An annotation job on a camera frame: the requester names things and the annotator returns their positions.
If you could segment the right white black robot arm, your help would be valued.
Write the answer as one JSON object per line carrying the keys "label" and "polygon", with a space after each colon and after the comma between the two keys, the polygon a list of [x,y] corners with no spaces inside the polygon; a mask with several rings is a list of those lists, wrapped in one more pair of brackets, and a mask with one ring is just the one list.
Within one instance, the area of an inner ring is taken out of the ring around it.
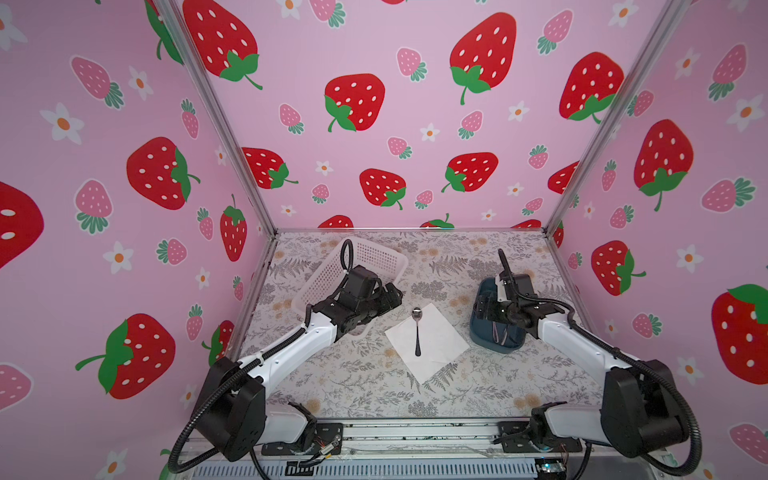
{"label": "right white black robot arm", "polygon": [[695,414],[661,361],[643,361],[593,335],[575,308],[537,295],[529,276],[512,271],[505,252],[501,272],[484,280],[470,320],[471,339],[499,353],[522,348],[526,338],[566,355],[603,386],[598,406],[550,402],[532,409],[527,424],[502,422],[495,443],[547,452],[562,441],[583,442],[586,458],[599,445],[641,458],[675,477],[692,474],[703,453]]}

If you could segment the silver spoon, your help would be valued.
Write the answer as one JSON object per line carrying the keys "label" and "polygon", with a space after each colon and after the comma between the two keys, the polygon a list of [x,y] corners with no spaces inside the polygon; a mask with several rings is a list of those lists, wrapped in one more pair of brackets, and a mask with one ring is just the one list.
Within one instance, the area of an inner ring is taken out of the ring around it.
{"label": "silver spoon", "polygon": [[423,311],[420,307],[414,307],[411,312],[411,318],[415,324],[415,347],[414,355],[420,357],[422,355],[421,341],[420,341],[420,321],[423,317]]}

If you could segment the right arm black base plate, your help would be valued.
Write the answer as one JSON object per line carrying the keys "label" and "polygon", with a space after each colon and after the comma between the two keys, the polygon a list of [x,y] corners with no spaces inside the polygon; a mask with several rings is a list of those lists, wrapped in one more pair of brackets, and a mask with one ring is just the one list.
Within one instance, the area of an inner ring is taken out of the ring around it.
{"label": "right arm black base plate", "polygon": [[536,422],[502,421],[497,424],[499,435],[492,443],[505,453],[580,453],[583,446],[571,437],[557,437],[547,427]]}

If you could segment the white paper napkin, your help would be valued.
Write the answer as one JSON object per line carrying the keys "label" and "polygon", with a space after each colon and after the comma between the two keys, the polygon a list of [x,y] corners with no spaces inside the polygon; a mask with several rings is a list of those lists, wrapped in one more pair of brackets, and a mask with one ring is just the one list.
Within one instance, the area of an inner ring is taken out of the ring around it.
{"label": "white paper napkin", "polygon": [[415,380],[423,384],[469,349],[467,341],[433,304],[421,307],[422,355],[414,355],[415,324],[411,314],[385,334]]}

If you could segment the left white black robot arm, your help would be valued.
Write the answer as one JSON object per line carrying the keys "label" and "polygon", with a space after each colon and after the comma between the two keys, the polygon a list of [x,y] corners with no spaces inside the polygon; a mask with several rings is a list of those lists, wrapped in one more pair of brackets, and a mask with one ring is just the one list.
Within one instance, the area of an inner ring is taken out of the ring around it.
{"label": "left white black robot arm", "polygon": [[319,424],[299,403],[267,403],[314,354],[402,303],[393,282],[407,265],[405,257],[356,237],[346,238],[338,251],[338,286],[306,305],[296,328],[253,355],[224,357],[210,367],[191,418],[168,453],[169,473],[186,472],[217,454],[231,462],[254,457],[258,446],[300,455],[296,466],[304,470],[339,451],[341,425]]}

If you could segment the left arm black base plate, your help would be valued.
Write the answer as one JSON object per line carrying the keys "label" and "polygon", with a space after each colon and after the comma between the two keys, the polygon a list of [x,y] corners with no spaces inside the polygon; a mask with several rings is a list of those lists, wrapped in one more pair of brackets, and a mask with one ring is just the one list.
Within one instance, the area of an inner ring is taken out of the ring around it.
{"label": "left arm black base plate", "polygon": [[264,456],[312,456],[328,448],[327,454],[339,454],[343,430],[343,423],[310,423],[296,441],[264,443],[257,448],[257,452]]}

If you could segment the dark teal plastic bin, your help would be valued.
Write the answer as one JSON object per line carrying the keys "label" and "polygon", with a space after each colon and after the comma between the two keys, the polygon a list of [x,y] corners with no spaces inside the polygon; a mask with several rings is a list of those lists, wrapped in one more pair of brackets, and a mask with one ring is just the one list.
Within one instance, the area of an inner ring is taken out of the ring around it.
{"label": "dark teal plastic bin", "polygon": [[504,322],[492,277],[479,285],[470,317],[470,339],[478,346],[501,354],[510,354],[524,346],[526,332]]}

